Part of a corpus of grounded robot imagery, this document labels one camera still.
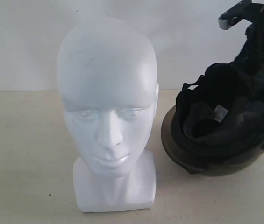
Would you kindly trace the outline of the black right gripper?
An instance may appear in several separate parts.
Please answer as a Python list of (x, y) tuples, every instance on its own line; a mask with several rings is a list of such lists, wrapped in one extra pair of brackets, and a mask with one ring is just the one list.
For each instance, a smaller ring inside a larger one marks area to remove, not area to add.
[(264, 66), (264, 16), (259, 16), (246, 29), (246, 42), (235, 58), (236, 66), (249, 75), (255, 75)]

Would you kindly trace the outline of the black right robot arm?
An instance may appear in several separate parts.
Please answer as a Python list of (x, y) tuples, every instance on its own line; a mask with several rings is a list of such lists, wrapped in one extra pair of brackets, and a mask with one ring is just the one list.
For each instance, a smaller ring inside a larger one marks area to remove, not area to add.
[(255, 75), (264, 66), (264, 4), (251, 3), (241, 13), (250, 21), (246, 42), (234, 62), (240, 70)]

